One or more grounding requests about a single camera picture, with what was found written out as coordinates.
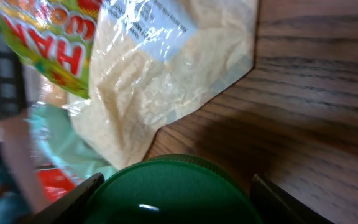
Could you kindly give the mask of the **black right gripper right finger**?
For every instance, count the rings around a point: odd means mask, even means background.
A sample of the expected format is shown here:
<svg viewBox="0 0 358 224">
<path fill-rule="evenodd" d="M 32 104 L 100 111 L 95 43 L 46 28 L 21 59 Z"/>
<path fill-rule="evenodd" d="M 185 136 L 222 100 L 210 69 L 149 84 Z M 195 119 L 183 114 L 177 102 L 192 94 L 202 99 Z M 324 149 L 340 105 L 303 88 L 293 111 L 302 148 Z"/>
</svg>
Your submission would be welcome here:
<svg viewBox="0 0 358 224">
<path fill-rule="evenodd" d="M 264 223 L 333 224 L 264 175 L 253 176 L 249 198 Z"/>
</svg>

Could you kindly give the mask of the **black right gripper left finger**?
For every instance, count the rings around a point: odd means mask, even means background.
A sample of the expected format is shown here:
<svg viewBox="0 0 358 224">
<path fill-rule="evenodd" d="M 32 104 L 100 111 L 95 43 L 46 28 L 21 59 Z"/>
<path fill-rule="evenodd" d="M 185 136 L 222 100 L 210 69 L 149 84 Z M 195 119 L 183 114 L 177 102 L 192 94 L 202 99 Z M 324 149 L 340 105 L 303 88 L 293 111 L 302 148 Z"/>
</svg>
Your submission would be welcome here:
<svg viewBox="0 0 358 224">
<path fill-rule="evenodd" d="M 82 209 L 104 183 L 104 175 L 97 173 L 86 179 L 56 202 L 26 220 L 26 224 L 80 223 Z"/>
</svg>

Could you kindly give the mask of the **red snack packet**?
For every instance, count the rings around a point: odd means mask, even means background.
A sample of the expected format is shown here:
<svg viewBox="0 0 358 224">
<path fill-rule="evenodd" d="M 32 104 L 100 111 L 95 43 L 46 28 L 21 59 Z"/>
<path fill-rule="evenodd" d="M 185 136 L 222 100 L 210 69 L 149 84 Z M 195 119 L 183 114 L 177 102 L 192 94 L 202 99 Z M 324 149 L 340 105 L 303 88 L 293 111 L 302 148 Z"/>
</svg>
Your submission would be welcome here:
<svg viewBox="0 0 358 224">
<path fill-rule="evenodd" d="M 46 197 L 55 202 L 75 188 L 75 184 L 52 164 L 39 166 L 36 175 Z"/>
</svg>

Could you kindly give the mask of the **teal snack packet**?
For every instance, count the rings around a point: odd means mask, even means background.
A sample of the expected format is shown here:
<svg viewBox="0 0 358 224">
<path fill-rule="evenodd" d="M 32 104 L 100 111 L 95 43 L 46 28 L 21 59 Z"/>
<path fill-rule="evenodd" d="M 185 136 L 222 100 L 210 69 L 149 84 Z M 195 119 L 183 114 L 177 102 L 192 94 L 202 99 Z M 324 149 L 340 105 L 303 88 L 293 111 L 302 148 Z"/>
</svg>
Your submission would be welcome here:
<svg viewBox="0 0 358 224">
<path fill-rule="evenodd" d="M 35 147 L 76 185 L 101 173 L 108 179 L 117 172 L 71 126 L 67 110 L 41 103 L 30 109 L 30 135 Z"/>
</svg>

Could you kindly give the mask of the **green lid jar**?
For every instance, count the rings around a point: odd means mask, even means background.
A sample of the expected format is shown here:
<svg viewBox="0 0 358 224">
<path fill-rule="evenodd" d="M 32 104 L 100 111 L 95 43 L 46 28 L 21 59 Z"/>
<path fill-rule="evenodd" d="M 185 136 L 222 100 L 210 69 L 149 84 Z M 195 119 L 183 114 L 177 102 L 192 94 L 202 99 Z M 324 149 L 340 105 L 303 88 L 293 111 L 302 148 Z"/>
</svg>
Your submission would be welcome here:
<svg viewBox="0 0 358 224">
<path fill-rule="evenodd" d="M 184 154 L 120 170 L 98 187 L 81 214 L 82 223 L 262 223 L 228 173 Z"/>
</svg>

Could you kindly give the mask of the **beige paper bag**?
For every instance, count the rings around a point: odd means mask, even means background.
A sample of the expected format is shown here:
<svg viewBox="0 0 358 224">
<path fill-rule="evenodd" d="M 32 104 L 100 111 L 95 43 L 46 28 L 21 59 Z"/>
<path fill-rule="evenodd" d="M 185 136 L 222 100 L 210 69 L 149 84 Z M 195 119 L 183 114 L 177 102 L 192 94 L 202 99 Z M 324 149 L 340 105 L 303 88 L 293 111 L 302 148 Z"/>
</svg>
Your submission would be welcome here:
<svg viewBox="0 0 358 224">
<path fill-rule="evenodd" d="M 258 4 L 103 1 L 89 98 L 68 97 L 76 133 L 118 170 L 141 161 L 162 126 L 251 70 Z"/>
</svg>

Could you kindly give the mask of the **green snack packet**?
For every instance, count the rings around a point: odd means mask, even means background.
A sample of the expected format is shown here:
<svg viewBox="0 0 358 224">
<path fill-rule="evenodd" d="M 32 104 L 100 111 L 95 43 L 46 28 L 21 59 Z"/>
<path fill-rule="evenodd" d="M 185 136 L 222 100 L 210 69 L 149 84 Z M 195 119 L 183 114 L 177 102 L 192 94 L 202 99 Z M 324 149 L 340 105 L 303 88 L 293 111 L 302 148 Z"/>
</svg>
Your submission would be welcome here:
<svg viewBox="0 0 358 224">
<path fill-rule="evenodd" d="M 28 65 L 64 90 L 88 98 L 101 0 L 0 0 L 0 30 Z"/>
</svg>

